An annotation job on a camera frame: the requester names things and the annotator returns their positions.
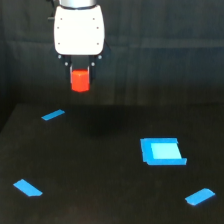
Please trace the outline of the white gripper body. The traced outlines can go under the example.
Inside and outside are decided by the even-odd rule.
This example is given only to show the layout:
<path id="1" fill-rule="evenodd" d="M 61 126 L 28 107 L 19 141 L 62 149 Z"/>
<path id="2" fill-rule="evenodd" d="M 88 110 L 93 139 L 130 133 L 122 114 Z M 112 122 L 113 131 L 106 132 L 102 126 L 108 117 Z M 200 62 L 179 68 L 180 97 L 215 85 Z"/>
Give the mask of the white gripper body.
<path id="1" fill-rule="evenodd" d="M 66 68 L 72 68 L 73 56 L 89 56 L 90 64 L 111 52 L 106 42 L 100 5 L 70 8 L 59 5 L 54 16 L 54 48 Z"/>

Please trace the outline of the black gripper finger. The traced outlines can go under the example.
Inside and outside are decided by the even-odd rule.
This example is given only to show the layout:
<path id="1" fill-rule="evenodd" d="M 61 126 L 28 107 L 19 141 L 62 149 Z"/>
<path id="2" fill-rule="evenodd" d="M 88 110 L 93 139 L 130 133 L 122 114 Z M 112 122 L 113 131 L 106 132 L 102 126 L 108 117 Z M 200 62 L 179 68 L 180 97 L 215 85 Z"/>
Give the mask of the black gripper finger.
<path id="1" fill-rule="evenodd" d="M 72 64 L 66 67 L 66 77 L 69 82 L 72 82 Z"/>
<path id="2" fill-rule="evenodd" d="M 88 66 L 88 71 L 89 71 L 89 83 L 92 84 L 96 77 L 96 66 Z"/>

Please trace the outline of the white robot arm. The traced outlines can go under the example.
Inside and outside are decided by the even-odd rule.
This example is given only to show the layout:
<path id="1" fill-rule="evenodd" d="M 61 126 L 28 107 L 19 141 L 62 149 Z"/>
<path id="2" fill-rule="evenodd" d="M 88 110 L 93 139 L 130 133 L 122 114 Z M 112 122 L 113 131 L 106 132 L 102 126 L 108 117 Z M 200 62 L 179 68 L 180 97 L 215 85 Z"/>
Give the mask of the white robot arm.
<path id="1" fill-rule="evenodd" d="M 49 0 L 53 12 L 54 49 L 69 69 L 71 85 L 89 86 L 95 77 L 96 59 L 105 50 L 105 24 L 97 0 Z M 87 69 L 72 69 L 72 56 L 88 56 Z"/>

